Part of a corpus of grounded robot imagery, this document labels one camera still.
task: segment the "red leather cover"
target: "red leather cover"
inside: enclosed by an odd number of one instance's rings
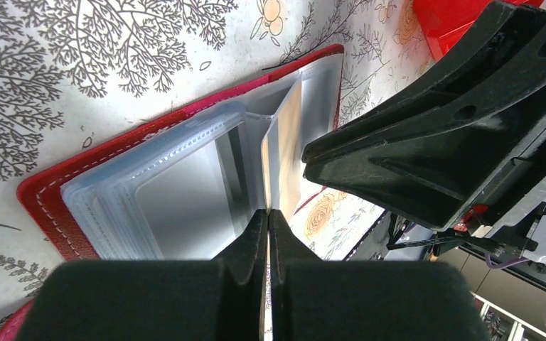
[[[278,80],[322,57],[338,53],[344,53],[342,45],[335,44],[328,46],[319,51],[309,53],[255,80],[223,90],[165,114],[149,123],[142,124],[131,131],[24,180],[18,187],[18,200],[43,232],[47,234],[49,240],[55,245],[55,248],[58,249],[64,259],[98,259],[97,253],[76,224],[76,221],[62,200],[60,187],[63,183],[140,144],[148,135],[157,134],[162,129],[170,128],[181,121],[189,119],[195,113],[205,108]],[[336,108],[334,127],[337,124],[338,107]]]
[[[28,315],[28,311],[32,307],[34,300],[28,302],[25,305],[22,305],[22,308],[19,308],[8,320],[5,322],[3,327],[0,329],[0,341],[14,341],[16,335]]]

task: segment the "black plastic bracket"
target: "black plastic bracket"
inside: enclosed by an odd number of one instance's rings
[[[493,229],[546,197],[546,11],[488,5],[409,87],[311,144],[305,177],[437,231]]]
[[[464,280],[448,265],[322,261],[280,211],[258,210],[210,261],[63,264],[16,339],[261,340],[267,230],[274,340],[487,338]]]

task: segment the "wire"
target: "wire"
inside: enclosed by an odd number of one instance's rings
[[[427,240],[419,240],[417,242],[391,244],[391,245],[387,245],[386,248],[388,249],[388,251],[391,251],[396,249],[404,249],[405,247],[427,247],[428,245],[455,242],[456,240],[458,240],[458,238],[456,237],[440,237],[440,238],[433,238],[433,239],[427,239]]]
[[[493,262],[491,261],[491,254],[489,254],[488,252],[485,252],[484,261],[486,262],[486,266],[488,266],[490,269],[501,270],[509,266],[514,266],[516,264],[524,263],[525,261],[528,261],[528,258],[520,257],[520,258],[512,259],[510,261],[504,261],[503,263],[493,264]]]

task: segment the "table surface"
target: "table surface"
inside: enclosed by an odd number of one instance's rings
[[[16,199],[24,178],[332,43],[341,124],[433,63],[412,0],[0,0],[0,326],[62,262]],[[338,260],[381,211],[326,189],[290,225]]]

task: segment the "red object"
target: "red object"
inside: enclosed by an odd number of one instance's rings
[[[461,218],[461,222],[457,224],[453,229],[460,232],[468,231],[467,224],[474,215],[482,215],[488,209],[487,205],[474,205],[472,208]]]
[[[442,58],[472,26],[491,0],[414,0],[413,11],[428,41],[432,57]],[[539,7],[543,0],[505,0]]]
[[[340,53],[344,53],[342,45],[330,45],[255,80],[200,99],[149,123],[138,126],[104,144],[91,148],[24,180],[18,187],[18,200],[43,232],[47,234],[49,240],[55,245],[55,248],[58,249],[64,259],[98,259],[97,253],[62,200],[60,193],[62,184],[140,144],[148,134],[155,134],[160,129],[174,126],[220,101],[239,96],[278,80],[315,60]],[[336,107],[336,116],[334,117],[334,128],[337,125],[338,107]]]
[[[22,308],[19,308],[18,311],[5,322],[0,329],[0,341],[14,341],[16,339],[16,335],[33,303],[34,300],[22,305]]]

